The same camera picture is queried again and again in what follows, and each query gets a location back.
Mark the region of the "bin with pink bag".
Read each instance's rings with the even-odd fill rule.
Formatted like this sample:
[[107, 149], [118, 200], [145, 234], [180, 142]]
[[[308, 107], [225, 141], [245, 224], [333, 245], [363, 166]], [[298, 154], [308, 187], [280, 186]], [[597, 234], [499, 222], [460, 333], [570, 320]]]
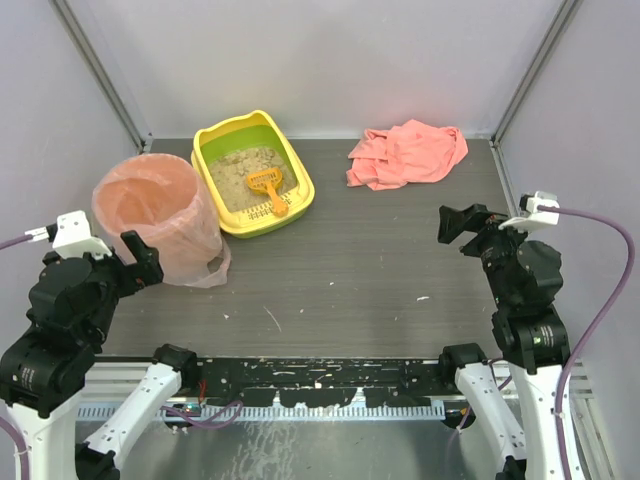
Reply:
[[126, 231], [156, 248], [165, 283], [203, 289], [227, 283], [232, 256], [218, 211], [183, 158], [142, 154], [116, 165], [94, 188], [92, 210], [123, 260], [133, 261], [121, 239]]

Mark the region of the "yellow green litter box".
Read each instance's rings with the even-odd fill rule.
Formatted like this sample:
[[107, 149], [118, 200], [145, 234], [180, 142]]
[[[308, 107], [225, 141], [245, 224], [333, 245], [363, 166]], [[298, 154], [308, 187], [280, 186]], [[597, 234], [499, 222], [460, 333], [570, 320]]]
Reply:
[[315, 197], [299, 156], [262, 110], [198, 130], [191, 163], [211, 193], [221, 229], [238, 238], [295, 221]]

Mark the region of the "orange litter scoop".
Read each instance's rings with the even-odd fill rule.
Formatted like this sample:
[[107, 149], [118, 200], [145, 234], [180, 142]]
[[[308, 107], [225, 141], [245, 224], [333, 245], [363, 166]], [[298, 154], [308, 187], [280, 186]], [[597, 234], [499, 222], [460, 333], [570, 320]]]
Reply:
[[279, 196], [277, 188], [282, 184], [283, 174], [277, 168], [269, 168], [247, 176], [249, 189], [257, 194], [267, 195], [272, 204], [273, 214], [284, 217], [288, 213], [287, 203]]

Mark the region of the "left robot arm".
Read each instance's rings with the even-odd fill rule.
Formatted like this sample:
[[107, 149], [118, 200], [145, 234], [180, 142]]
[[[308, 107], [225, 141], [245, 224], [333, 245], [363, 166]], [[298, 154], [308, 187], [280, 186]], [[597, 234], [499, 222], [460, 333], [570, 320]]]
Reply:
[[1, 356], [2, 429], [14, 442], [20, 479], [118, 479], [142, 432], [175, 394], [198, 382], [194, 352], [156, 349], [140, 383], [92, 436], [75, 440], [86, 375], [111, 327], [119, 301], [162, 282], [157, 249], [137, 232], [121, 239], [135, 261], [109, 248], [94, 256], [49, 252], [29, 292], [31, 325]]

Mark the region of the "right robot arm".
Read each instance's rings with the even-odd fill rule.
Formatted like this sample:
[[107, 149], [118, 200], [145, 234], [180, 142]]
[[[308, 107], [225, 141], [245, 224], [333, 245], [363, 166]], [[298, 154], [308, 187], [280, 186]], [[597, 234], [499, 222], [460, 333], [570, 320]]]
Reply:
[[466, 398], [492, 452], [498, 479], [582, 479], [569, 392], [558, 382], [570, 358], [566, 328], [553, 305], [563, 286], [561, 255], [529, 233], [558, 223], [553, 199], [527, 195], [521, 215], [474, 204], [439, 209], [437, 239], [472, 239], [463, 255], [480, 260], [496, 310], [492, 333], [516, 387], [514, 415], [476, 344], [447, 346], [439, 357], [445, 382]]

